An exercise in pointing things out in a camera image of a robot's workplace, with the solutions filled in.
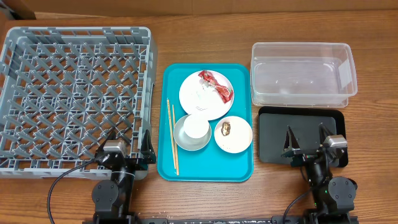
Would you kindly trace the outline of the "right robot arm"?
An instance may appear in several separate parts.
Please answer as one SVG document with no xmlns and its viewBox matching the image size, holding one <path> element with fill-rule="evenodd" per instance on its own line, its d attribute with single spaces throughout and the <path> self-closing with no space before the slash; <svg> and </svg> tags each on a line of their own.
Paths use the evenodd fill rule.
<svg viewBox="0 0 398 224">
<path fill-rule="evenodd" d="M 299 200 L 312 194 L 315 207 L 304 211 L 297 223 L 357 223 L 349 215 L 354 210 L 357 183 L 346 177 L 333 177 L 330 164 L 341 158 L 348 146 L 344 136 L 332 132 L 319 124 L 320 144 L 316 148 L 300 148 L 291 128 L 287 130 L 283 157 L 291 157 L 292 167 L 305 169 L 309 189 L 293 200 L 282 216 L 282 223 L 290 223 L 289 210 Z"/>
</svg>

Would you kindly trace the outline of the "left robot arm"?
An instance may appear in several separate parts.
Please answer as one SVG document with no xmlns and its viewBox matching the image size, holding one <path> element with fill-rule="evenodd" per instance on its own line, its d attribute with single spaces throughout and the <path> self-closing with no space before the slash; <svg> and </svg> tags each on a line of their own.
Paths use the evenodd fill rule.
<svg viewBox="0 0 398 224">
<path fill-rule="evenodd" d="M 129 210 L 135 179 L 143 179 L 150 164 L 156 163 L 156 155 L 146 130 L 138 158 L 127 156 L 124 139 L 116 138 L 111 131 L 96 150 L 94 161 L 111 171 L 110 179 L 102 180 L 94 187 L 91 197 L 95 204 L 93 223 L 140 223 L 136 213 Z"/>
</svg>

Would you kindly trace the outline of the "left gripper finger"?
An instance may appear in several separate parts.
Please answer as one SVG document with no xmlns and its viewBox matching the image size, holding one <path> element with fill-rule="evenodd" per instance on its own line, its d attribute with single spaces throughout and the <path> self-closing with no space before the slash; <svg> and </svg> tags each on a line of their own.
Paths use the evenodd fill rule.
<svg viewBox="0 0 398 224">
<path fill-rule="evenodd" d="M 101 149 L 104 148 L 105 144 L 109 141 L 109 140 L 115 140 L 116 139 L 116 132 L 115 131 L 111 131 L 108 136 L 106 137 L 106 139 L 103 141 L 103 143 L 101 144 Z"/>
<path fill-rule="evenodd" d="M 144 137 L 142 138 L 140 152 L 145 159 L 155 159 L 155 152 L 150 138 L 150 131 L 148 129 L 145 131 Z"/>
</svg>

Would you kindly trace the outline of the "grey bowl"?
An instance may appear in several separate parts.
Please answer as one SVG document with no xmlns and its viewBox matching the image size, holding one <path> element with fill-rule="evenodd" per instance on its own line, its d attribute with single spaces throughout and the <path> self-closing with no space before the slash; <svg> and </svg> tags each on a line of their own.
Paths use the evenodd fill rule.
<svg viewBox="0 0 398 224">
<path fill-rule="evenodd" d="M 186 151 L 197 151 L 204 148 L 211 139 L 211 126 L 209 124 L 209 129 L 207 134 L 199 139 L 190 138 L 186 135 L 183 123 L 188 115 L 180 118 L 175 125 L 175 138 L 177 145 Z"/>
</svg>

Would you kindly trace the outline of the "long wooden chopstick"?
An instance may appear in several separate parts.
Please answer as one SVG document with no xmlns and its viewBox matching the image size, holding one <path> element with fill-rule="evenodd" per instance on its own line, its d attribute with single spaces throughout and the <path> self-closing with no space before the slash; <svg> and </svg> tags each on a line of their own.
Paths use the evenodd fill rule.
<svg viewBox="0 0 398 224">
<path fill-rule="evenodd" d="M 173 156 L 173 161 L 174 161 L 174 169 L 176 170 L 176 173 L 178 174 L 177 159 L 176 159 L 176 156 L 175 156 L 175 144 L 174 144 L 174 136 L 173 136 L 172 117 L 171 117 L 169 99 L 167 99 L 167 113 L 168 113 L 168 119 L 169 119 L 169 132 L 170 132 L 170 140 L 171 140 L 171 145 L 172 145 L 172 156 Z"/>
</svg>

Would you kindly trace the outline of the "short wooden chopstick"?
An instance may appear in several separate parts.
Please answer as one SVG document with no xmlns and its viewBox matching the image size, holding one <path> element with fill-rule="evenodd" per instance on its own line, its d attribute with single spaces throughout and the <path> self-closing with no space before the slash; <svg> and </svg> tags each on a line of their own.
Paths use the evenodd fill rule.
<svg viewBox="0 0 398 224">
<path fill-rule="evenodd" d="M 179 162 L 178 162 L 178 145 L 176 142 L 175 138 L 175 125 L 176 125 L 176 119 L 175 119 L 175 109 L 174 105 L 172 105 L 172 121 L 173 121 L 173 136 L 174 136 L 174 148 L 175 148 L 175 169 L 176 169 L 176 175 L 179 176 Z"/>
</svg>

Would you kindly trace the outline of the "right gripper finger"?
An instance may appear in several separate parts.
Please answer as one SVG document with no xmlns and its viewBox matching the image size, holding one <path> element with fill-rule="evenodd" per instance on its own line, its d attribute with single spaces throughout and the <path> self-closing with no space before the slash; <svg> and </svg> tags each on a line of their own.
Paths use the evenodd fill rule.
<svg viewBox="0 0 398 224">
<path fill-rule="evenodd" d="M 285 143 L 284 143 L 284 151 L 296 151 L 299 150 L 300 146 L 297 142 L 296 137 L 290 126 L 288 126 L 288 130 L 286 132 Z"/>
<path fill-rule="evenodd" d="M 333 136 L 333 133 L 323 123 L 320 123 L 318 127 L 321 143 L 328 141 L 329 136 Z"/>
</svg>

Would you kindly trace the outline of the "white tissue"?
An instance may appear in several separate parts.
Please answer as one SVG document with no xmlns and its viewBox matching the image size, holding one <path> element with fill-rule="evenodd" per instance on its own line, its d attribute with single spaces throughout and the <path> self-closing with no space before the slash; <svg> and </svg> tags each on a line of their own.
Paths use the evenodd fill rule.
<svg viewBox="0 0 398 224">
<path fill-rule="evenodd" d="M 211 106 L 210 96 L 214 88 L 207 82 L 200 82 L 199 86 L 195 90 L 195 108 L 203 111 Z"/>
</svg>

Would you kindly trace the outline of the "white cup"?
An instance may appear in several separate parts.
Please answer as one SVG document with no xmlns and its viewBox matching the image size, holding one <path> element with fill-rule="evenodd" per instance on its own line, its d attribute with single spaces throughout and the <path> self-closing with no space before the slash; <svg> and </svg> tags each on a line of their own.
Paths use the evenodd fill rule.
<svg viewBox="0 0 398 224">
<path fill-rule="evenodd" d="M 204 137 L 209 129 L 209 122 L 198 114 L 190 114 L 183 123 L 183 128 L 187 136 L 194 139 Z"/>
</svg>

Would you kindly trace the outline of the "large white plate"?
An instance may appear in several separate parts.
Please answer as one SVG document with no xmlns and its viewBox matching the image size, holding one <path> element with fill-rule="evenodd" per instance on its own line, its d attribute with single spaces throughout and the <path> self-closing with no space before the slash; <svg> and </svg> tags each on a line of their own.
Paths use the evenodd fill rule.
<svg viewBox="0 0 398 224">
<path fill-rule="evenodd" d="M 234 88 L 221 73 L 200 70 L 189 75 L 179 90 L 179 102 L 187 114 L 201 114 L 208 121 L 224 116 L 232 107 Z"/>
</svg>

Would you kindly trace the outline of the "red snack wrapper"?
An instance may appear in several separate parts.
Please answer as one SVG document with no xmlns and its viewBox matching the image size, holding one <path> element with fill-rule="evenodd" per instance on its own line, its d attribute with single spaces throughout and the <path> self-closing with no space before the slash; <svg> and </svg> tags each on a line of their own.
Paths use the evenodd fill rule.
<svg viewBox="0 0 398 224">
<path fill-rule="evenodd" d="M 220 95 L 223 103 L 231 101 L 234 91 L 227 86 L 220 85 L 214 75 L 208 70 L 202 70 L 198 76 L 212 86 Z"/>
</svg>

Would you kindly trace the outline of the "small white bowl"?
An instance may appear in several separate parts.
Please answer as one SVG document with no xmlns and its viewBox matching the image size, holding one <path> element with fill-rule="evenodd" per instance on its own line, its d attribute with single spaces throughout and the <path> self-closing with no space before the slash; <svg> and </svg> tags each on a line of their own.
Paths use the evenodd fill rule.
<svg viewBox="0 0 398 224">
<path fill-rule="evenodd" d="M 228 121 L 231 125 L 230 134 L 223 136 L 221 126 Z M 215 127 L 214 137 L 217 145 L 225 152 L 237 154 L 245 151 L 252 143 L 251 125 L 239 116 L 227 116 L 221 119 Z"/>
</svg>

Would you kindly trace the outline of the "brown food scrap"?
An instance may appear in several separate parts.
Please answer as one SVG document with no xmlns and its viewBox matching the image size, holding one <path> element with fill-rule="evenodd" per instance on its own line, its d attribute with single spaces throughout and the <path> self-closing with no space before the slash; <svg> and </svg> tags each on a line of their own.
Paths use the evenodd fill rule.
<svg viewBox="0 0 398 224">
<path fill-rule="evenodd" d="M 223 124 L 221 126 L 221 134 L 223 136 L 227 136 L 230 134 L 230 131 L 231 131 L 230 122 L 228 122 L 228 121 L 223 122 Z"/>
</svg>

